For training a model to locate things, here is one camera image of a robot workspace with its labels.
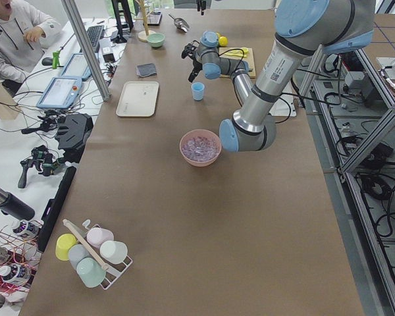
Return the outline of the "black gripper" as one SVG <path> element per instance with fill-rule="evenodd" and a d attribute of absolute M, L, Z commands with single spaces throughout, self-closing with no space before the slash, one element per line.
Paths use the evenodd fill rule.
<path fill-rule="evenodd" d="M 197 5 L 197 9 L 201 10 L 201 15 L 204 15 L 205 9 L 207 7 L 207 1 L 206 0 L 196 0 L 196 5 Z"/>
<path fill-rule="evenodd" d="M 189 57 L 193 61 L 194 68 L 192 69 L 192 71 L 188 77 L 189 82 L 193 82 L 196 79 L 196 77 L 198 76 L 199 72 L 202 70 L 202 63 L 197 61 L 197 59 L 196 59 L 196 51 L 198 50 L 198 46 L 199 46 L 199 42 L 196 40 L 193 40 L 192 42 L 185 45 L 182 52 L 181 52 L 182 59 Z"/>

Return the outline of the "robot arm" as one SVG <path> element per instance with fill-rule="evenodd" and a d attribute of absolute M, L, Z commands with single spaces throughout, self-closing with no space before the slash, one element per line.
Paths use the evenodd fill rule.
<path fill-rule="evenodd" d="M 252 82 L 247 62 L 219 55 L 215 32 L 206 31 L 197 45 L 185 46 L 182 57 L 193 60 L 192 82 L 202 71 L 207 79 L 231 78 L 242 106 L 219 126 L 223 149 L 260 151 L 275 140 L 276 125 L 270 115 L 274 103 L 302 60 L 318 47 L 327 54 L 346 53 L 371 43 L 374 1 L 282 1 L 275 15 L 273 49 L 257 80 Z"/>

